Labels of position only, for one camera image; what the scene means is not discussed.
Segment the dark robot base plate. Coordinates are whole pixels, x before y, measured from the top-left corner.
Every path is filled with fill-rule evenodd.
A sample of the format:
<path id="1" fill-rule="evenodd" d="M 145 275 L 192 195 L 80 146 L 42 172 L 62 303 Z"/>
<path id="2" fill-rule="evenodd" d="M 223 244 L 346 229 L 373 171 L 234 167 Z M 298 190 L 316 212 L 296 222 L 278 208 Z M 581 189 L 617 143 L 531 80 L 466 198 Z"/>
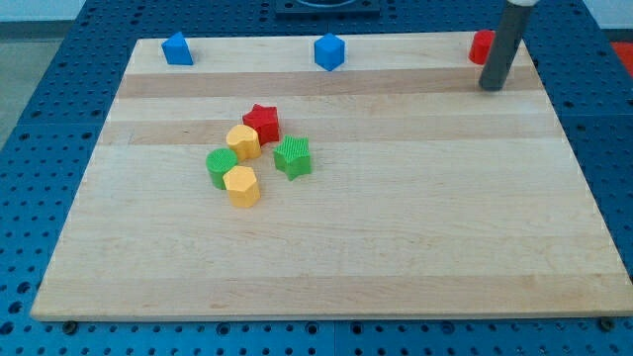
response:
<path id="1" fill-rule="evenodd" d="M 277 18 L 379 15 L 381 0 L 274 0 Z"/>

